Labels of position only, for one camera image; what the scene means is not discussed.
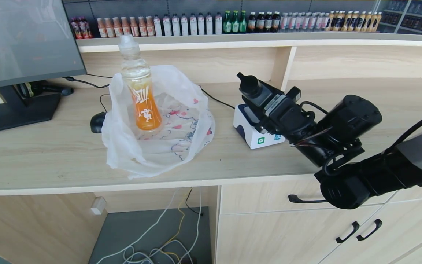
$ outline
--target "cabinet door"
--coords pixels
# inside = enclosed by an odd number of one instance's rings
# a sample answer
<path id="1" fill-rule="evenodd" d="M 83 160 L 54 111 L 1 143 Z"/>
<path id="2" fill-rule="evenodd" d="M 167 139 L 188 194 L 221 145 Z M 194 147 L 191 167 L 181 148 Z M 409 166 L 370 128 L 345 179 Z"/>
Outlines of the cabinet door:
<path id="1" fill-rule="evenodd" d="M 367 236 L 374 229 L 375 219 L 382 226 L 370 237 L 359 241 L 355 236 Z M 353 236 L 341 244 L 322 264 L 390 263 L 422 243 L 422 200 L 388 203 Z"/>
<path id="2" fill-rule="evenodd" d="M 337 237 L 352 232 L 353 222 L 362 224 L 379 208 L 221 215 L 216 263 L 317 264 L 339 245 Z"/>

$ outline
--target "white bottle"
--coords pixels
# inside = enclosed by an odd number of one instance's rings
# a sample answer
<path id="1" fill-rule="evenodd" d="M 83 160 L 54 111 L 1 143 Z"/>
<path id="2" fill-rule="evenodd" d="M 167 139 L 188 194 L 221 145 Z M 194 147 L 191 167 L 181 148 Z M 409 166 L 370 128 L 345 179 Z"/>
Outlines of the white bottle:
<path id="1" fill-rule="evenodd" d="M 206 35 L 212 35 L 212 15 L 210 12 L 206 16 Z"/>
<path id="2" fill-rule="evenodd" d="M 218 14 L 216 15 L 214 22 L 216 23 L 215 25 L 215 34 L 216 35 L 221 35 L 222 34 L 222 16 L 221 16 L 221 12 L 218 12 Z"/>
<path id="3" fill-rule="evenodd" d="M 191 16 L 190 16 L 190 35 L 192 36 L 198 35 L 198 27 L 196 24 L 196 17 L 194 13 L 191 13 Z"/>
<path id="4" fill-rule="evenodd" d="M 174 36 L 180 36 L 180 22 L 177 14 L 174 14 L 174 16 L 172 17 L 172 30 Z"/>
<path id="5" fill-rule="evenodd" d="M 162 25 L 160 24 L 160 18 L 158 15 L 154 15 L 154 29 L 156 30 L 156 36 L 162 37 Z"/>
<path id="6" fill-rule="evenodd" d="M 188 36 L 188 17 L 186 17 L 185 13 L 182 14 L 181 17 L 181 25 L 182 25 L 182 36 Z"/>
<path id="7" fill-rule="evenodd" d="M 172 35 L 172 28 L 170 27 L 170 18 L 168 14 L 165 14 L 162 18 L 164 24 L 164 36 L 170 37 Z"/>
<path id="8" fill-rule="evenodd" d="M 204 35 L 204 16 L 202 13 L 198 16 L 198 35 Z"/>

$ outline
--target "robotic arm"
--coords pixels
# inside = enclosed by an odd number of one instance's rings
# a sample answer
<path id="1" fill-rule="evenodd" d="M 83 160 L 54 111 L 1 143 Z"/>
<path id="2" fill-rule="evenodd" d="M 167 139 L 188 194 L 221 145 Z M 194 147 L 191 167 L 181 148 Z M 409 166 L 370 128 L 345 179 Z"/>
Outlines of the robotic arm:
<path id="1" fill-rule="evenodd" d="M 284 94 L 255 76 L 237 74 L 243 101 L 258 118 L 260 133 L 283 135 L 321 171 L 315 173 L 326 201 L 341 209 L 355 209 L 369 197 L 422 186 L 422 134 L 404 140 L 422 126 L 422 120 L 391 147 L 361 162 L 350 160 L 365 152 L 359 137 L 382 121 L 371 102 L 347 95 L 329 112 L 312 102 L 302 102 L 300 90 Z M 311 105 L 325 116 L 315 122 Z"/>

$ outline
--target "orange bottle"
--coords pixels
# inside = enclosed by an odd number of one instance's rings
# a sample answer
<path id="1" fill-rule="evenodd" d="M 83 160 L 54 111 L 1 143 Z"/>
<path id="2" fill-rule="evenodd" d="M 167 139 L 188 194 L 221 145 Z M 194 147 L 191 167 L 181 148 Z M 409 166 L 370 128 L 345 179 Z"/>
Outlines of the orange bottle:
<path id="1" fill-rule="evenodd" d="M 162 115 L 152 92 L 151 69 L 140 57 L 139 45 L 132 35 L 122 35 L 118 47 L 123 57 L 120 73 L 133 98 L 136 125 L 141 130 L 155 132 L 160 129 Z"/>

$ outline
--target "computer monitor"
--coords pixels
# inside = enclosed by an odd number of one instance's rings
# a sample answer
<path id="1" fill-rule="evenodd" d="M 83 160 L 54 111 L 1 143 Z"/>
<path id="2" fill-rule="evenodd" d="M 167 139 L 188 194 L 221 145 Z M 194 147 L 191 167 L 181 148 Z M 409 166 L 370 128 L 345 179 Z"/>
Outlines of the computer monitor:
<path id="1" fill-rule="evenodd" d="M 62 0 L 0 0 L 0 130 L 51 120 L 60 101 L 23 99 L 14 85 L 82 74 Z"/>

